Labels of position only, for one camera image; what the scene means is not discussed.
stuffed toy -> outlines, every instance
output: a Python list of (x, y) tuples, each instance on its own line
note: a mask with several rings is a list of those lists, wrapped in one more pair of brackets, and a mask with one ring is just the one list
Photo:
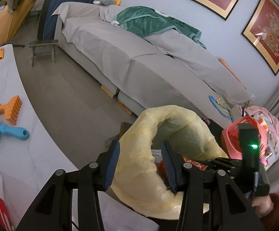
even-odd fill
[(96, 5), (117, 5), (119, 6), (121, 3), (121, 0), (94, 0), (93, 1), (93, 4), (96, 4)]

wooden stool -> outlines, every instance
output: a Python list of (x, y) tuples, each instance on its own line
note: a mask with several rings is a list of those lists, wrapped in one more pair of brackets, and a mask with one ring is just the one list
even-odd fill
[[(31, 56), (30, 56), (30, 66), (33, 66), (34, 57), (37, 55), (52, 55), (52, 63), (55, 63), (55, 45), (58, 46), (58, 40), (43, 40), (43, 41), (32, 41), (29, 44), (29, 47), (31, 49)], [(45, 47), (45, 46), (52, 46), (51, 52), (41, 52), (41, 53), (35, 53), (36, 47)]]

orange phone case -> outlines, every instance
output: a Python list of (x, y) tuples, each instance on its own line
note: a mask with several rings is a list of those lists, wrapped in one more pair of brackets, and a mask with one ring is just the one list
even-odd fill
[(3, 59), (3, 53), (4, 53), (4, 49), (3, 49), (3, 48), (1, 48), (1, 49), (0, 49), (0, 60), (2, 60), (2, 59)]

wooden block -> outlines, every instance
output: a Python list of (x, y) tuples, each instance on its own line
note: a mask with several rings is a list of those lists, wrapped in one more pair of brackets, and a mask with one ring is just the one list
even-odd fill
[(127, 113), (130, 115), (130, 114), (132, 114), (132, 110), (130, 110), (126, 105), (124, 105), (120, 100), (118, 100), (118, 105), (120, 106), (120, 107), (122, 107), (125, 111), (127, 111)]
[(110, 91), (108, 88), (106, 88), (104, 85), (101, 86), (101, 89), (103, 89), (105, 93), (107, 93), (111, 98), (114, 97), (114, 93)]

yellow plastic bag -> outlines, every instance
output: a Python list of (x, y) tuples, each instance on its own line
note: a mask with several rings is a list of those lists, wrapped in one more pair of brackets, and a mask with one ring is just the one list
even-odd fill
[(111, 188), (136, 212), (179, 219), (183, 193), (174, 195), (156, 172), (151, 148), (168, 140), (174, 152), (194, 160), (226, 157), (200, 117), (175, 105), (146, 109), (120, 139), (120, 157)]

